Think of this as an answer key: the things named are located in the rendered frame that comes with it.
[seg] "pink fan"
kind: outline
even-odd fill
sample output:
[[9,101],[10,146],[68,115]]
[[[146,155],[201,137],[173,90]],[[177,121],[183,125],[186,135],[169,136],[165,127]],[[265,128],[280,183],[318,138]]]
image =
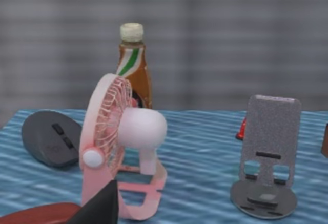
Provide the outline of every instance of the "pink fan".
[[[167,123],[159,112],[133,108],[128,80],[105,75],[94,90],[80,138],[80,167],[83,170],[82,205],[86,204],[121,171],[152,175],[149,184],[118,182],[119,190],[146,194],[141,206],[126,205],[119,194],[119,216],[145,220],[158,208],[167,172],[156,155],[164,141]],[[139,167],[122,165],[125,147],[139,151]]]

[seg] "blue tablecloth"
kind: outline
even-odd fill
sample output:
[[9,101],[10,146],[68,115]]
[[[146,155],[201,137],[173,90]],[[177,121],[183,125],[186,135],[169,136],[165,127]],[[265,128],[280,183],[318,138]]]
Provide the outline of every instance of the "blue tablecloth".
[[[55,170],[36,162],[24,149],[21,126],[36,110],[20,110],[0,131],[0,216],[47,203],[79,203],[81,172],[76,167]],[[84,110],[58,110],[82,124]],[[169,177],[156,215],[145,223],[257,224],[230,202],[230,187],[238,179],[241,142],[235,139],[244,112],[163,111],[168,136],[158,156]],[[327,224],[328,159],[320,154],[328,112],[303,112],[293,190],[298,207],[275,223]],[[127,152],[127,163],[137,154]],[[143,177],[120,174],[120,179]],[[128,202],[141,196],[124,194]],[[119,223],[133,223],[120,220]]]

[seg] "gray background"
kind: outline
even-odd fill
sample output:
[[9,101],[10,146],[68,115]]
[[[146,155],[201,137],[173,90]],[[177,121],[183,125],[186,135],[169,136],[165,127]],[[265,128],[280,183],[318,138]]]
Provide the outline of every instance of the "gray background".
[[145,27],[155,109],[245,109],[255,93],[328,108],[328,0],[0,0],[0,124],[86,108],[119,26]]

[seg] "bottle cap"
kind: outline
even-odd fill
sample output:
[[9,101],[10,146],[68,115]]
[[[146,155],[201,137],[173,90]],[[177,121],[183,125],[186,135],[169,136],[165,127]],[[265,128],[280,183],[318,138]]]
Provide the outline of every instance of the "bottle cap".
[[142,41],[144,27],[140,23],[125,23],[120,28],[121,40],[126,42]]

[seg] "pink fan stand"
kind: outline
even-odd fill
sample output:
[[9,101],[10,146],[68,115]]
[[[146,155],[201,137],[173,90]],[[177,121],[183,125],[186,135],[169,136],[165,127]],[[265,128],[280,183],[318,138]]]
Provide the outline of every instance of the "pink fan stand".
[[[118,146],[117,152],[112,160],[112,164],[108,166],[104,150],[95,145],[95,127],[97,124],[99,109],[102,106],[109,86],[115,81],[115,79],[118,78],[120,77],[112,74],[105,75],[99,81],[89,102],[81,133],[79,152],[79,164],[80,168],[83,170],[83,186],[81,196],[82,206],[86,204],[93,196],[95,196],[111,180],[113,180],[118,171],[140,172],[139,167],[121,164],[125,155],[124,147]],[[128,103],[128,106],[132,106],[132,98],[130,98]],[[93,167],[89,167],[84,163],[84,156],[86,154],[93,154]],[[145,220],[152,217],[157,211],[161,199],[161,193],[159,191],[164,188],[166,179],[167,171],[157,159],[156,173],[153,175],[149,184],[119,181],[119,190],[146,194],[141,206],[130,206],[125,204],[125,201],[119,192],[119,217],[133,220]]]

